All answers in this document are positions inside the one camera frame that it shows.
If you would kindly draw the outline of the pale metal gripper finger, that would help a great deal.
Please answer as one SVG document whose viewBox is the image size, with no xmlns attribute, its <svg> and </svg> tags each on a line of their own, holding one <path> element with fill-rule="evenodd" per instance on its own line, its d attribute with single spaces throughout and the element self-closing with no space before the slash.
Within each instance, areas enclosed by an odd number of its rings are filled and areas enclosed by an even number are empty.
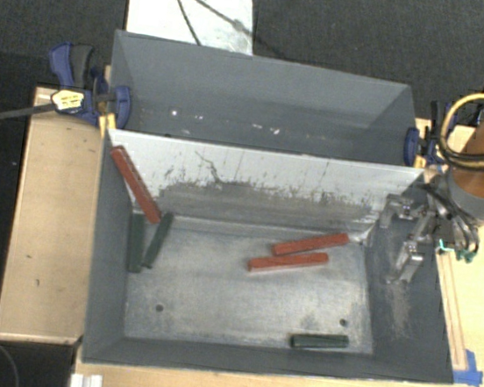
<svg viewBox="0 0 484 387">
<path fill-rule="evenodd" d="M 417 241 L 406 240 L 400 247 L 396 259 L 391 263 L 384 277 L 385 283 L 410 283 L 416 271 L 424 263 L 424 254 L 420 252 Z"/>
<path fill-rule="evenodd" d="M 381 213 L 380 228 L 389 228 L 393 217 L 401 220 L 413 219 L 413 200 L 407 197 L 389 194 Z"/>
</svg>

